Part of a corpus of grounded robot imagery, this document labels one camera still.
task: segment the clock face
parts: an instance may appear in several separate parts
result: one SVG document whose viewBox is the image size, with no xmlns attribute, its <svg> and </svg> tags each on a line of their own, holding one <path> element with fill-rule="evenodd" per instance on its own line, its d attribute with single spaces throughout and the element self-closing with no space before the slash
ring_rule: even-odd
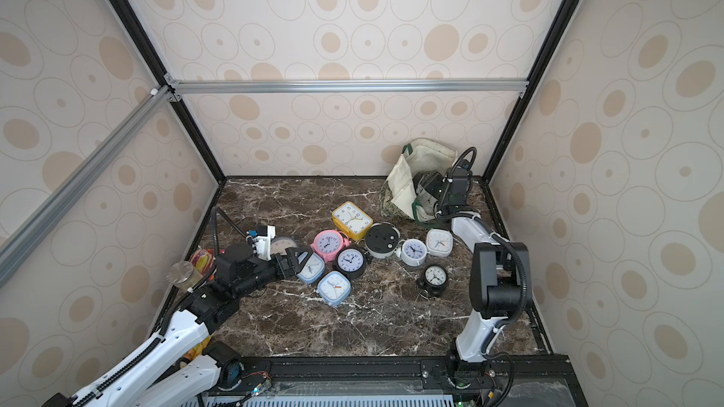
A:
<svg viewBox="0 0 724 407">
<path fill-rule="evenodd" d="M 364 264 L 364 256 L 359 250 L 348 249 L 339 253 L 337 266 L 345 272 L 355 272 Z"/>
<path fill-rule="evenodd" d="M 425 270 L 425 280 L 433 286 L 442 286 L 448 279 L 448 274 L 439 266 L 430 266 Z"/>
<path fill-rule="evenodd" d="M 362 230 L 372 224 L 372 219 L 350 202 L 344 203 L 335 210 L 334 216 L 355 234 L 361 233 Z"/>
<path fill-rule="evenodd" d="M 405 241 L 403 251 L 410 259 L 421 259 L 425 257 L 425 246 L 417 239 Z"/>
<path fill-rule="evenodd" d="M 317 287 L 319 293 L 329 299 L 335 301 L 342 297 L 350 287 L 350 282 L 339 273 L 333 273 L 319 284 Z"/>
<path fill-rule="evenodd" d="M 302 262 L 304 258 L 307 257 L 306 252 L 299 255 L 299 262 Z M 313 254 L 311 258 L 309 258 L 309 261 L 307 261 L 307 264 L 304 265 L 304 268 L 301 272 L 299 272 L 299 275 L 301 275 L 304 278 L 311 279 L 315 275 L 319 274 L 321 270 L 324 270 L 324 261 L 316 255 Z"/>
<path fill-rule="evenodd" d="M 342 246 L 342 240 L 337 231 L 328 230 L 317 236 L 314 240 L 314 246 L 324 253 L 334 253 Z"/>
<path fill-rule="evenodd" d="M 453 247 L 453 235 L 445 230 L 430 230 L 427 234 L 427 246 L 436 251 L 448 252 Z"/>
<path fill-rule="evenodd" d="M 269 245 L 269 253 L 270 254 L 286 254 L 286 249 L 292 248 L 292 247 L 298 247 L 297 242 L 292 238 L 287 238 L 286 236 L 280 236 L 276 239 L 273 239 L 271 241 L 271 244 Z"/>
</svg>

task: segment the vent grille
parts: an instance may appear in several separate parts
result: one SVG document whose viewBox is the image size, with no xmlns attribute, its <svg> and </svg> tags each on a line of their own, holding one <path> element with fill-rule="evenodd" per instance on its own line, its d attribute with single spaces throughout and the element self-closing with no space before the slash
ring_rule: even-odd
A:
<svg viewBox="0 0 724 407">
<path fill-rule="evenodd" d="M 240 400 L 239 397 L 218 397 L 207 400 L 206 405 Z M 453 407 L 451 395 L 361 395 L 361 396 L 277 396 L 254 398 L 244 407 Z M 180 407 L 198 407 L 188 401 Z"/>
</svg>

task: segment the jar lid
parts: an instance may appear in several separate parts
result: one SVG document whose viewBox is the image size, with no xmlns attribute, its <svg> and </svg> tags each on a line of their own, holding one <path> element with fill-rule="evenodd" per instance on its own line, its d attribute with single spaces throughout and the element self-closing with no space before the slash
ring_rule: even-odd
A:
<svg viewBox="0 0 724 407">
<path fill-rule="evenodd" d="M 166 274 L 166 280 L 177 285 L 191 278 L 191 274 L 193 274 L 193 265 L 188 261 L 181 261 L 171 266 L 169 273 Z"/>
</svg>

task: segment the light blue alarm clock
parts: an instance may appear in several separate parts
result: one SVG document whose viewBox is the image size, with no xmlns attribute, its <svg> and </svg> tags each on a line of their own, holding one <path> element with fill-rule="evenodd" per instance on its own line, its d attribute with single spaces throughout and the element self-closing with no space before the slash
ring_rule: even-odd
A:
<svg viewBox="0 0 724 407">
<path fill-rule="evenodd" d="M 327 304 L 338 306 L 352 292 L 352 285 L 345 276 L 333 270 L 321 279 L 317 292 Z"/>
<path fill-rule="evenodd" d="M 299 255 L 299 262 L 302 262 L 307 257 L 307 252 Z M 301 272 L 297 274 L 297 277 L 304 283 L 311 285 L 321 277 L 324 273 L 324 260 L 316 253 L 312 253 L 312 256 L 304 265 Z"/>
</svg>

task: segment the canvas bag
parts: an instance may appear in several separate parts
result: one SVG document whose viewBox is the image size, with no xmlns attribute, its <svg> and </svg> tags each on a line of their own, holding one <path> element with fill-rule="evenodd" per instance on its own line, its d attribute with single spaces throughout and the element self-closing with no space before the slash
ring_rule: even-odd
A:
<svg viewBox="0 0 724 407">
<path fill-rule="evenodd" d="M 382 189 L 382 211 L 390 215 L 405 215 L 417 222 L 434 219 L 430 207 L 418 201 L 413 177 L 420 172 L 445 171 L 453 166 L 457 151 L 428 139 L 416 139 L 403 147 L 403 154 L 387 176 Z"/>
</svg>

